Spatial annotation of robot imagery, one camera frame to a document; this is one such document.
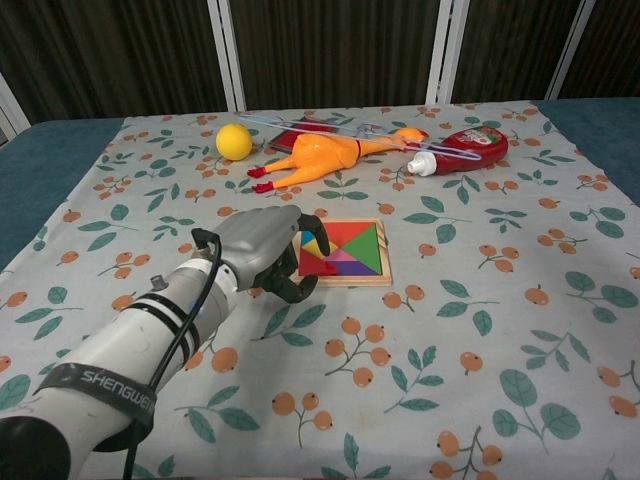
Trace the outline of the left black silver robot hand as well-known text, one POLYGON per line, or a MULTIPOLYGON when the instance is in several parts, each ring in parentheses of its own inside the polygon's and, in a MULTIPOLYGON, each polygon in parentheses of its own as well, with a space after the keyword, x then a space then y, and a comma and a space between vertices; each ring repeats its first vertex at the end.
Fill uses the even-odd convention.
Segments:
POLYGON ((322 254, 330 253, 324 224, 296 205, 237 212, 214 229, 222 262, 234 272, 238 289, 261 288, 289 304, 308 298, 318 282, 316 275, 299 282, 291 279, 298 269, 293 239, 300 231, 312 234, 322 254))

